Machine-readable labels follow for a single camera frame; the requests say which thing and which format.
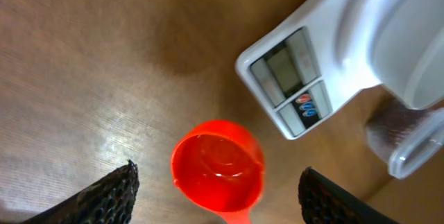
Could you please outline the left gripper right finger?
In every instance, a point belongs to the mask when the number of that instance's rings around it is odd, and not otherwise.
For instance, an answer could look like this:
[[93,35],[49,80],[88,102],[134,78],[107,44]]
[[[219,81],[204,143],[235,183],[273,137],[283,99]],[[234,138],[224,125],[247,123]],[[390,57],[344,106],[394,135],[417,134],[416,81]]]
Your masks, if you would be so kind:
[[305,223],[398,224],[311,167],[300,176],[298,201]]

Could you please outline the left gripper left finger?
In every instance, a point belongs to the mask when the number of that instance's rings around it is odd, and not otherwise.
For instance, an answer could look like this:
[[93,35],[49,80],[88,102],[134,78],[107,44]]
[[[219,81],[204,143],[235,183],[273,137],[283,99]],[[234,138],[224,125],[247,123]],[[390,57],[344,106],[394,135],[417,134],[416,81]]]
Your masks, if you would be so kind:
[[129,224],[139,189],[137,165],[123,165],[25,224]]

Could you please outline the orange measuring scoop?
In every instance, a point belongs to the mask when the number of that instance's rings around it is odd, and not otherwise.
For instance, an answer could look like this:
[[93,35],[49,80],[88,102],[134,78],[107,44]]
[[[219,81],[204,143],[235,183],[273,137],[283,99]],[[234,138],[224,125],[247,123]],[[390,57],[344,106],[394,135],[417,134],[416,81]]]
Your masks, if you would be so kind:
[[173,184],[195,205],[226,223],[251,224],[264,192],[266,164],[256,138],[227,120],[190,130],[171,154]]

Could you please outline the white digital kitchen scale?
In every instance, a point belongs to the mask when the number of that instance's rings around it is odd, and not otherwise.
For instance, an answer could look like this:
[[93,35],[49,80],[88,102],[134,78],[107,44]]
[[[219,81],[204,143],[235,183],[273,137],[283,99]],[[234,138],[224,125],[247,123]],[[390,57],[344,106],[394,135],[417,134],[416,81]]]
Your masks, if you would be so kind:
[[384,86],[372,50],[398,1],[306,0],[238,57],[239,77],[286,139],[313,130],[361,90]]

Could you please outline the clear plastic container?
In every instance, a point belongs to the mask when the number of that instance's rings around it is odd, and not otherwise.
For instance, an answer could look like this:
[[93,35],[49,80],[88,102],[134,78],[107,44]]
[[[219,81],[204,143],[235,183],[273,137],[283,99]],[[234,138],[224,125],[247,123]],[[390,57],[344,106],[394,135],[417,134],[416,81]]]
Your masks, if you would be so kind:
[[368,121],[366,136],[388,174],[405,179],[443,147],[443,108],[412,110],[392,101]]

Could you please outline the white round bowl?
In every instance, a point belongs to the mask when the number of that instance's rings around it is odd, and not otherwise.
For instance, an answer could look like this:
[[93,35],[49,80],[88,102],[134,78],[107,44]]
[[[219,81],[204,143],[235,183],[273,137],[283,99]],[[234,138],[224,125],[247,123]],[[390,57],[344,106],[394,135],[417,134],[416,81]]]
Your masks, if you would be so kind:
[[407,107],[443,98],[443,0],[399,0],[372,50],[372,68]]

